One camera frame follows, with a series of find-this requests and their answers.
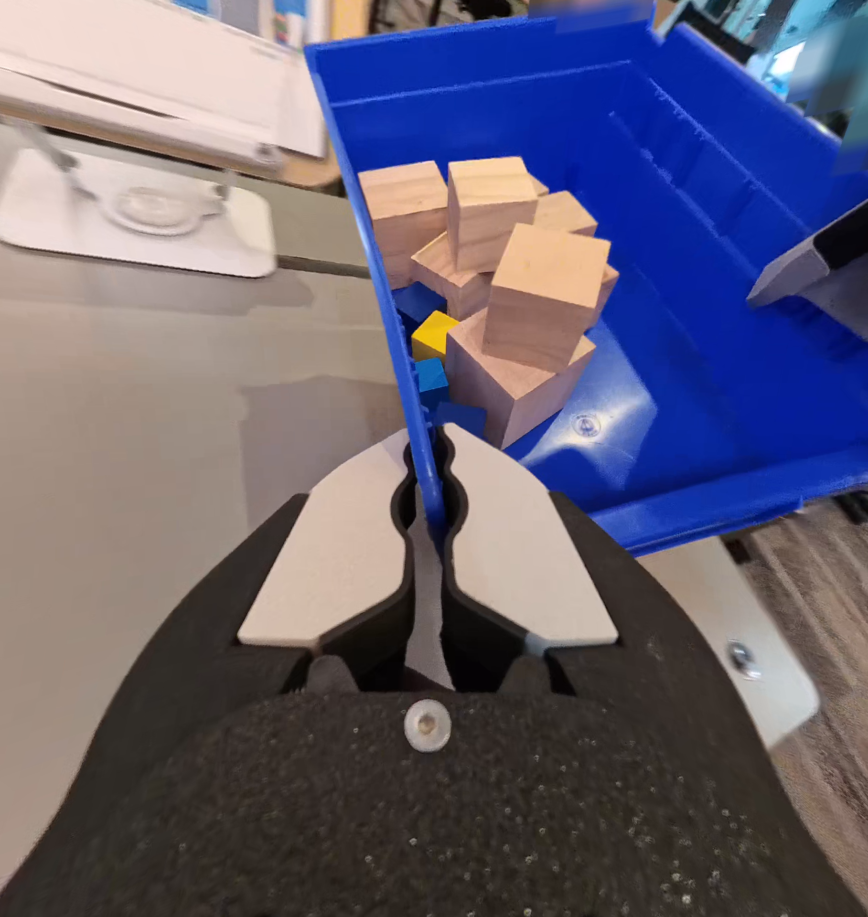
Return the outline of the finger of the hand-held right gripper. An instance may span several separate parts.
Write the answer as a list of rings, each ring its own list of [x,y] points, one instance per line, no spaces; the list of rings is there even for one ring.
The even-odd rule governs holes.
[[[868,344],[868,257],[832,271],[801,296]]]
[[[761,270],[747,296],[747,303],[751,307],[761,307],[797,295],[827,277],[830,270],[816,246],[815,236],[809,236]]]

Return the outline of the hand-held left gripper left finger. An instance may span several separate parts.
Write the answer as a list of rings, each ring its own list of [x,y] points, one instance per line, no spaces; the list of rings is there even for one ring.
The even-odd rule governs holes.
[[[313,487],[237,631],[240,644],[317,651],[395,597],[414,571],[400,509],[407,490],[415,510],[408,446],[402,429]]]

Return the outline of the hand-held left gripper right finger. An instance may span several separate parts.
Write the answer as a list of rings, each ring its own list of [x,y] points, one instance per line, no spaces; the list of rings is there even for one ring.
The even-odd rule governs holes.
[[[447,585],[525,652],[614,644],[619,632],[549,490],[454,423],[440,427]]]

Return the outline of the blue plastic bin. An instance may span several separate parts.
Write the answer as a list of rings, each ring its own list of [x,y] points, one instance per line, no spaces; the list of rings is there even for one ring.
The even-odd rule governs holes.
[[[515,445],[634,555],[868,486],[868,344],[761,270],[868,198],[839,141],[693,29],[506,18],[305,51],[377,292],[418,487],[446,513],[428,419],[358,174],[520,156],[568,190],[620,273],[566,406]]]

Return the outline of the pile of wooden cubes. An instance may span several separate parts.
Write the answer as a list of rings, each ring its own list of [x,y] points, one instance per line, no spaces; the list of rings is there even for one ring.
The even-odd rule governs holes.
[[[358,180],[425,418],[505,449],[560,412],[619,278],[591,214],[519,156]]]

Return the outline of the wooden sign board on stand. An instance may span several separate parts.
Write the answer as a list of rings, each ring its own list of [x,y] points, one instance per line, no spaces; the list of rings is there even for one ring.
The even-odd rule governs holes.
[[[0,2],[0,243],[256,280],[290,154],[324,159],[329,2]]]

